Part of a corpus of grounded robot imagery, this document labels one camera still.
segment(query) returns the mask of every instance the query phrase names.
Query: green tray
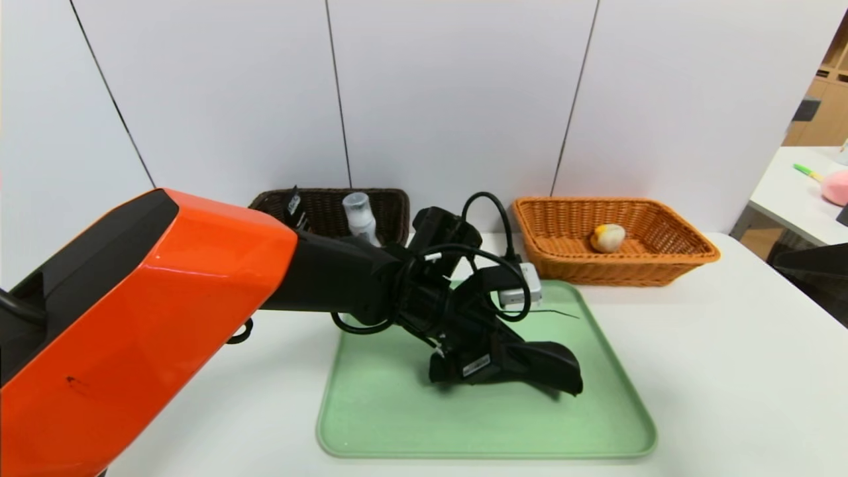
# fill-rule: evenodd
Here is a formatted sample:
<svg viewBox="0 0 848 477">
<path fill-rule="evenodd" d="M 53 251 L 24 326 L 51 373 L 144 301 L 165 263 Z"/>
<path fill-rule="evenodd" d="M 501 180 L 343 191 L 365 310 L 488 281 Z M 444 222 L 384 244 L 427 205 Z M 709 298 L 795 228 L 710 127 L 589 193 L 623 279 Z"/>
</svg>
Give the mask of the green tray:
<svg viewBox="0 0 848 477">
<path fill-rule="evenodd" d="M 400 327 L 342 334 L 318 441 L 336 457 L 624 458 L 650 453 L 656 428 L 580 293 L 543 282 L 544 308 L 510 326 L 527 341 L 570 348 L 583 393 L 557 397 L 524 383 L 431 384 L 432 349 Z"/>
</svg>

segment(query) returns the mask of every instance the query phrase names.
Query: clear plastic bottle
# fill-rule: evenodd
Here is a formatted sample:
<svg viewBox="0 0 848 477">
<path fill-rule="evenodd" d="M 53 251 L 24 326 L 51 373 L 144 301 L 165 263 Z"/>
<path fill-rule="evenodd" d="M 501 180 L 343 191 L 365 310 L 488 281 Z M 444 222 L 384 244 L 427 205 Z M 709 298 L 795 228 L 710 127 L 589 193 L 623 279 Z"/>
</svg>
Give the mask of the clear plastic bottle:
<svg viewBox="0 0 848 477">
<path fill-rule="evenodd" d="M 371 212 L 371 201 L 368 194 L 354 192 L 342 200 L 344 212 L 348 215 L 348 227 L 355 237 L 362 237 L 375 247 L 380 246 L 377 240 L 377 220 Z"/>
</svg>

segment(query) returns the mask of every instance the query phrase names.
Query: orange wicker basket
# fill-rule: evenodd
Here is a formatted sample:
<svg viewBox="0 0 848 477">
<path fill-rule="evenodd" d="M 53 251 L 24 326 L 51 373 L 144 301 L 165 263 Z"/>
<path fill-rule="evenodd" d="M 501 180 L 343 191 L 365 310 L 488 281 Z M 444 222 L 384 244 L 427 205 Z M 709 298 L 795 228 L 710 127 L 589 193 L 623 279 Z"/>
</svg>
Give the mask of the orange wicker basket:
<svg viewBox="0 0 848 477">
<path fill-rule="evenodd" d="M 718 249 L 668 206 L 648 199 L 526 197 L 513 204 L 527 258 L 541 278 L 570 283 L 662 286 L 720 257 Z M 621 249 L 601 254 L 589 237 L 617 223 Z"/>
</svg>

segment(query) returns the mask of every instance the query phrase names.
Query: white tabletop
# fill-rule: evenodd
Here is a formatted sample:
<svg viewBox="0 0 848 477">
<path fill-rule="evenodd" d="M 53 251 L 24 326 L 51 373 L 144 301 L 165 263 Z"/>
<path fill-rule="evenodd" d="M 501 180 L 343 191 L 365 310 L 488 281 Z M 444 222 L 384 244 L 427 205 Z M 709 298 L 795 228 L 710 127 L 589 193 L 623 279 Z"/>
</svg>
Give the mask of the white tabletop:
<svg viewBox="0 0 848 477">
<path fill-rule="evenodd" d="M 260 311 L 251 338 L 215 355 L 109 477 L 848 475 L 848 330 L 738 242 L 709 237 L 722 259 L 668 287 L 580 288 L 656 422 L 648 457 L 330 457 L 315 422 L 339 331 L 326 314 Z"/>
<path fill-rule="evenodd" d="M 792 165 L 827 176 L 848 169 L 833 161 L 839 148 L 780 148 L 750 197 L 749 204 L 816 245 L 848 242 L 848 227 L 838 223 L 842 208 L 822 198 L 818 182 Z"/>
</svg>

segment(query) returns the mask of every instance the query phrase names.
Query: orange robot arm casing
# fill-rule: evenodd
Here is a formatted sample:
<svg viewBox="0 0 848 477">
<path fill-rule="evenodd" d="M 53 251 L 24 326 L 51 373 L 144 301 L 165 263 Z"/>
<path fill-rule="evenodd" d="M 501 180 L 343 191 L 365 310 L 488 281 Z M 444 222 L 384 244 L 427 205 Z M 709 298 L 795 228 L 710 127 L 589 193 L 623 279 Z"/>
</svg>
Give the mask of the orange robot arm casing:
<svg viewBox="0 0 848 477">
<path fill-rule="evenodd" d="M 98 475 L 280 285 L 292 230 L 165 192 L 178 211 L 141 263 L 0 391 L 4 477 Z"/>
</svg>

